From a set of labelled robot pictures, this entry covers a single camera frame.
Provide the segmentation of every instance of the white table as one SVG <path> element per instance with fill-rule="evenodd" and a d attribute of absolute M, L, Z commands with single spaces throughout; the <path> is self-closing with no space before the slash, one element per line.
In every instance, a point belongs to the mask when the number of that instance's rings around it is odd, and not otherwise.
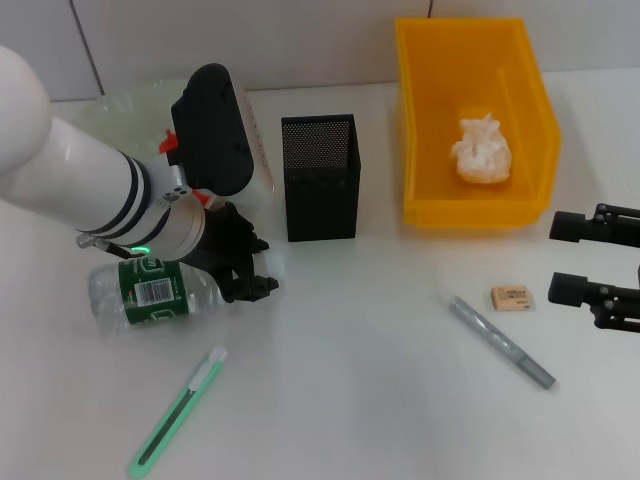
<path fill-rule="evenodd" d="M 640 207 L 640 70 L 545 76 L 564 133 L 552 209 Z M 114 261 L 74 232 L 0 204 L 0 477 L 125 478 L 202 355 L 223 373 L 149 475 L 224 480 L 637 479 L 640 335 L 550 305 L 554 271 L 636 286 L 639 252 L 512 233 L 433 235 L 401 223 L 396 86 L 252 93 L 277 181 L 255 221 L 282 288 L 255 304 L 105 341 L 85 279 Z M 69 118 L 81 104 L 55 106 Z M 362 177 L 355 240 L 288 244 L 280 118 L 353 113 Z M 528 313 L 488 291 L 527 284 Z M 543 391 L 433 300 L 454 289 L 558 382 Z"/>

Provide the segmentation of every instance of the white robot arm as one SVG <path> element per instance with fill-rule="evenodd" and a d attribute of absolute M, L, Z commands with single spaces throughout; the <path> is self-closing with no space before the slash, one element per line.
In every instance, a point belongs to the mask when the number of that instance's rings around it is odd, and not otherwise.
<path fill-rule="evenodd" d="M 239 103 L 224 67 L 192 76 L 172 108 L 178 147 L 144 164 L 54 118 L 34 72 L 4 47 L 0 70 L 0 198 L 77 229 L 82 248 L 126 256 L 145 246 L 205 270 L 228 302 L 277 288 L 254 274 L 252 254 L 268 244 L 253 225 L 228 202 L 205 210 L 190 188 L 221 197 L 273 188 L 244 97 Z"/>

